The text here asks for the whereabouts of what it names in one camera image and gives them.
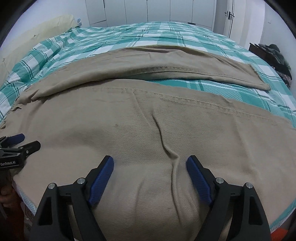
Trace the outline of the person's hand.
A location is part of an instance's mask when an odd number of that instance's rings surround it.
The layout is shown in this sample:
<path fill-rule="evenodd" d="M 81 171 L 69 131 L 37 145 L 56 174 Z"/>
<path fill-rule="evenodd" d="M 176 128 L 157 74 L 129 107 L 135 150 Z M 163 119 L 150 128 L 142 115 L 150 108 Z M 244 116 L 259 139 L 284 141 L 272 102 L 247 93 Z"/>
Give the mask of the person's hand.
<path fill-rule="evenodd" d="M 12 186 L 11 178 L 5 175 L 1 178 L 1 204 L 6 208 L 11 208 L 15 205 L 18 195 Z"/>

